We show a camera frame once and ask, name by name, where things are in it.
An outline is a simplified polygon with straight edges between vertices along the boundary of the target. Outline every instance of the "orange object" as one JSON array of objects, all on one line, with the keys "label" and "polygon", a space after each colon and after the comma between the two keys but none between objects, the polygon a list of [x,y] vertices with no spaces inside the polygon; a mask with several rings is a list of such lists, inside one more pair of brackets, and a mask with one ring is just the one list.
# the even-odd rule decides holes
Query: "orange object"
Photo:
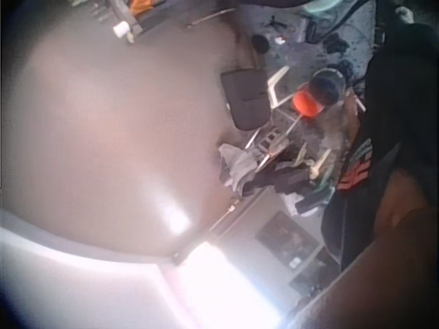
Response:
[{"label": "orange object", "polygon": [[294,94],[292,99],[293,108],[295,108],[304,117],[315,117],[322,112],[324,106],[318,103],[307,91],[300,90]]},{"label": "orange object", "polygon": [[148,10],[151,10],[156,4],[155,0],[132,0],[130,5],[130,13],[137,16]]}]

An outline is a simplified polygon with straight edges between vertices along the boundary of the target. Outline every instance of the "red cap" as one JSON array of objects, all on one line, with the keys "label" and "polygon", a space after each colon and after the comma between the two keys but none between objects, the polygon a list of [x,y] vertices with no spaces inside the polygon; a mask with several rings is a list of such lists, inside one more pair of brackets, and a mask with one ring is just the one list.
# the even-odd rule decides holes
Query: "red cap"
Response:
[{"label": "red cap", "polygon": [[323,110],[323,105],[319,104],[307,91],[300,90],[293,96],[293,108],[304,117],[315,117]]}]

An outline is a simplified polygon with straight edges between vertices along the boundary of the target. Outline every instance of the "person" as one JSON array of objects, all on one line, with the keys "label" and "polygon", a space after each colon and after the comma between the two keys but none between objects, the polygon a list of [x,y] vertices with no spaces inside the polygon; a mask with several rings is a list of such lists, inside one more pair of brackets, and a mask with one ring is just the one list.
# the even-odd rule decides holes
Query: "person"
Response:
[{"label": "person", "polygon": [[390,18],[322,220],[342,274],[289,329],[439,328],[439,40],[407,8]]}]

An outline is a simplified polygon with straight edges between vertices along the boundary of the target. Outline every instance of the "skin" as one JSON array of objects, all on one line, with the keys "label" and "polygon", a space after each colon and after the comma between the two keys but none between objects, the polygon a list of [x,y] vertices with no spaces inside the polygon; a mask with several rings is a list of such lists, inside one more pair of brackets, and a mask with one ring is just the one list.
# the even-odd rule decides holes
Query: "skin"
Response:
[{"label": "skin", "polygon": [[[359,129],[355,98],[348,90],[350,143]],[[301,308],[294,309],[283,328],[396,328],[397,323],[410,328],[405,325],[438,305],[432,275],[437,275],[437,218],[415,179],[394,171],[375,218],[375,242],[299,315]],[[377,293],[370,293],[371,287]]]},{"label": "skin", "polygon": [[[357,118],[356,98],[353,89],[348,89],[344,100],[344,108],[346,110],[346,130],[350,145],[352,145],[360,126]],[[394,228],[410,211],[426,207],[428,207],[427,200],[416,180],[402,170],[395,170],[390,176],[377,211],[374,237],[377,239]]]},{"label": "skin", "polygon": [[411,211],[286,328],[437,328],[438,209]]}]

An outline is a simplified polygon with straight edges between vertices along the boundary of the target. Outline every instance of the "wall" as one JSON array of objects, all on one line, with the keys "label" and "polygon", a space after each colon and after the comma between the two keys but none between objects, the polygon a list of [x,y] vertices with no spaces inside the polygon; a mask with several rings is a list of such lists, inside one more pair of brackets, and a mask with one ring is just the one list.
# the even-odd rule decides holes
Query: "wall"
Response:
[{"label": "wall", "polygon": [[25,328],[199,329],[157,265],[65,254],[0,228],[1,294]]},{"label": "wall", "polygon": [[[300,298],[300,295],[288,284],[309,261],[304,262],[293,272],[255,239],[257,232],[278,211],[288,214],[282,199],[272,189],[266,189],[223,236],[220,246],[230,261],[243,271],[279,310],[286,313]],[[294,217],[294,221],[322,244],[319,216],[297,216]]]},{"label": "wall", "polygon": [[88,3],[26,1],[4,45],[2,34],[14,68],[2,79],[4,208],[65,239],[155,256],[222,216],[217,144],[237,131],[219,78],[237,48],[219,19],[184,28],[212,10],[194,2],[129,45]]}]

